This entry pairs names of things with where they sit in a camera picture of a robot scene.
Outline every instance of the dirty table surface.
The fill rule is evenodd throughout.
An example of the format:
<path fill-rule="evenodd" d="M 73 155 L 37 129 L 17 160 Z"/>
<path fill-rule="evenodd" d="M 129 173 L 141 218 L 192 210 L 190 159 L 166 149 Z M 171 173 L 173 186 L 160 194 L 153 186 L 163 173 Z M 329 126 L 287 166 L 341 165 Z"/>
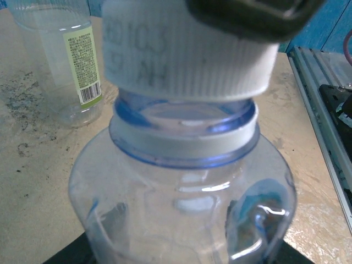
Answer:
<path fill-rule="evenodd" d="M 0 11 L 0 262 L 41 263 L 83 229 L 68 199 L 71 167 L 108 125 L 117 88 L 103 78 L 101 19 L 92 18 L 102 76 L 102 117 L 80 129 L 50 118 L 7 9 Z M 261 131 L 294 174 L 298 207 L 286 242 L 315 263 L 351 263 L 352 237 L 285 54 L 256 98 Z"/>

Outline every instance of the table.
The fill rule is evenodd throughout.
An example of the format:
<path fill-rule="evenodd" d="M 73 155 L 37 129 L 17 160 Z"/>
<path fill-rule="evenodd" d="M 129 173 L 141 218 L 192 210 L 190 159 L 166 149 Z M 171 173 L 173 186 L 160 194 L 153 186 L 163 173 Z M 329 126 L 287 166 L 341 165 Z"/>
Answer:
<path fill-rule="evenodd" d="M 9 11 L 0 11 L 0 260 L 40 263 L 83 229 L 67 186 L 78 153 L 112 116 L 117 88 L 103 77 L 101 19 L 92 18 L 102 76 L 102 117 L 66 129 L 49 116 Z M 259 124 L 295 177 L 298 208 L 286 242 L 315 263 L 348 263 L 352 237 L 285 54 L 256 98 Z"/>

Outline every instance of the white bottle cap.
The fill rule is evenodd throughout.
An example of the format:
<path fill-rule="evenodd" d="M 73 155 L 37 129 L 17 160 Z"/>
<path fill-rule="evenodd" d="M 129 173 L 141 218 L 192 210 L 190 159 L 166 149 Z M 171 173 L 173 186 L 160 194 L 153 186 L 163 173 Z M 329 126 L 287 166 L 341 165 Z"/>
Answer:
<path fill-rule="evenodd" d="M 265 91 L 278 44 L 257 43 L 198 22 L 180 0 L 106 0 L 105 76 L 141 95 L 235 101 Z"/>

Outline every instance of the plastic bottle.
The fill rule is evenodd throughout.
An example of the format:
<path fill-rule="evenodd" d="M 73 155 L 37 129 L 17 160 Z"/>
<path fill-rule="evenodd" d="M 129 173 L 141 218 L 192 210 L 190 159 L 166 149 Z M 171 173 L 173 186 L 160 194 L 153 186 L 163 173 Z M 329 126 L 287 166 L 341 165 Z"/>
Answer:
<path fill-rule="evenodd" d="M 86 0 L 13 0 L 9 9 L 48 107 L 69 127 L 96 120 L 103 100 Z"/>
<path fill-rule="evenodd" d="M 270 263 L 296 192 L 250 97 L 278 45 L 200 24 L 178 0 L 108 0 L 103 31 L 119 96 L 69 182 L 98 262 Z"/>

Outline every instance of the black object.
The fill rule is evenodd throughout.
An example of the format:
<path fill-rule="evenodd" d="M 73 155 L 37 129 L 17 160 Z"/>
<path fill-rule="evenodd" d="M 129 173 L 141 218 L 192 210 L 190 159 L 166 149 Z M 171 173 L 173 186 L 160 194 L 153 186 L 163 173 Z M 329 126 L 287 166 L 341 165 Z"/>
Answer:
<path fill-rule="evenodd" d="M 329 111 L 330 117 L 336 127 L 336 130 L 340 136 L 340 139 L 345 147 L 348 157 L 352 161 L 352 128 L 343 123 L 338 117 L 340 112 L 336 112 L 336 108 L 343 102 L 349 103 L 351 100 L 350 96 L 352 92 L 349 90 L 342 89 L 340 87 L 331 86 L 331 85 L 321 85 L 319 92 L 323 99 L 323 102 Z"/>
<path fill-rule="evenodd" d="M 202 23 L 262 42 L 295 36 L 325 0 L 185 0 Z"/>
<path fill-rule="evenodd" d="M 97 264 L 85 234 L 51 257 L 44 264 Z M 283 242 L 274 264 L 314 264 L 308 258 Z"/>

